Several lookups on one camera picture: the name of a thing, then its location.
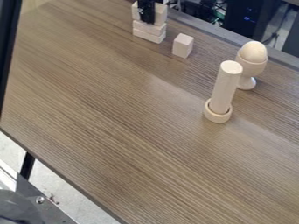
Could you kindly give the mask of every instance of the black pole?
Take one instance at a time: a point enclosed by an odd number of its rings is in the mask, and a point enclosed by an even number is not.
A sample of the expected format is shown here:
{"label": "black pole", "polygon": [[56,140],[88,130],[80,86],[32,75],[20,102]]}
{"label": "black pole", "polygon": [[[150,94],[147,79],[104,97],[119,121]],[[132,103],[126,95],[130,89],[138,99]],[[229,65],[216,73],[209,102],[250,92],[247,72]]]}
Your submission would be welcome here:
{"label": "black pole", "polygon": [[32,168],[34,166],[35,157],[30,154],[29,152],[26,152],[26,155],[24,157],[24,162],[22,164],[21,168],[21,176],[25,179],[29,179],[31,176]]}

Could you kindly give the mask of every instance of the gray floor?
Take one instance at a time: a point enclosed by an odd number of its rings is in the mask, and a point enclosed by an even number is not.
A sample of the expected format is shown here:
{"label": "gray floor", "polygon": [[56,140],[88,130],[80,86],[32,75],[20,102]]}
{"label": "gray floor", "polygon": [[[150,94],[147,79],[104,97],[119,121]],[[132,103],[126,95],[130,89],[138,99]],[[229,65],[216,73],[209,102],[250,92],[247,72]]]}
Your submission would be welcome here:
{"label": "gray floor", "polygon": [[[1,132],[0,158],[15,171],[19,171],[24,158],[24,150]],[[54,195],[58,206],[78,223],[119,223],[39,161],[34,165],[30,181],[46,196]]]}
{"label": "gray floor", "polygon": [[[282,21],[283,18],[283,14],[287,9],[287,4],[283,4],[278,11],[276,12],[276,14],[273,16],[273,18],[271,19],[271,21],[268,24],[268,27],[265,31],[263,40],[268,39],[273,32],[275,32],[276,28],[279,26],[280,22]],[[274,47],[276,50],[281,51],[284,45],[284,42],[287,39],[287,36],[289,35],[289,31],[295,21],[297,15],[297,11],[295,10],[291,10],[286,19],[283,21],[282,24],[282,28],[278,31],[278,39],[276,41],[275,44],[275,40],[273,39],[268,45],[271,47]]]}

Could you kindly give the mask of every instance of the wooden cube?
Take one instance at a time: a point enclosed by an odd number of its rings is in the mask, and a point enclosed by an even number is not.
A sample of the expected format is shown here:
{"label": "wooden cube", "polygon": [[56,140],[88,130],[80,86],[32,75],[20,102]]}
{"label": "wooden cube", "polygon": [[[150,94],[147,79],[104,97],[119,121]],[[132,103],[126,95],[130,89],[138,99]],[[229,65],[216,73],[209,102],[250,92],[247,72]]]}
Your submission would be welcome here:
{"label": "wooden cube", "polygon": [[186,59],[193,49],[193,43],[193,37],[180,33],[173,41],[172,53]]}
{"label": "wooden cube", "polygon": [[160,44],[166,37],[166,31],[161,36],[155,36],[144,31],[139,31],[133,28],[133,35],[141,39],[147,39],[156,44]]}
{"label": "wooden cube", "polygon": [[[155,25],[163,25],[167,20],[167,5],[163,3],[155,3],[156,6],[156,19]],[[137,1],[132,4],[132,18],[134,20],[141,20],[138,12]]]}
{"label": "wooden cube", "polygon": [[147,32],[148,34],[161,36],[166,32],[166,23],[164,23],[163,25],[154,25],[154,24],[147,24],[139,20],[134,20],[133,28],[141,32]]}

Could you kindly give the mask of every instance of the stacked blocks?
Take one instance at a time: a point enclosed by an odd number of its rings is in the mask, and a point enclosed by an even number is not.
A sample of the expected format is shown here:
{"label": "stacked blocks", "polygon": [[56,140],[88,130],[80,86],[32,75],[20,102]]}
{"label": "stacked blocks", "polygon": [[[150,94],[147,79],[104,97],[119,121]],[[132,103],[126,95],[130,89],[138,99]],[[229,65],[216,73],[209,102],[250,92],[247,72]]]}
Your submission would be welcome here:
{"label": "stacked blocks", "polygon": [[137,1],[132,4],[133,35],[160,44],[166,37],[167,5],[155,3],[155,6],[155,23],[147,24],[140,19]]}

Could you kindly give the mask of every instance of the wooden table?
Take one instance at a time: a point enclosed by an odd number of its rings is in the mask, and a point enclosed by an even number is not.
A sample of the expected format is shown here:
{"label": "wooden table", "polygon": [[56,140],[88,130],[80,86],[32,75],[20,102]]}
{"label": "wooden table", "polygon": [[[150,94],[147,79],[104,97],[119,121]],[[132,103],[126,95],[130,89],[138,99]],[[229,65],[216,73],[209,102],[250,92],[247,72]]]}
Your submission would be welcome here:
{"label": "wooden table", "polygon": [[131,23],[122,0],[24,14],[2,130],[124,223],[299,223],[299,73],[270,61],[215,124],[203,106],[238,47],[173,20],[155,45]]}

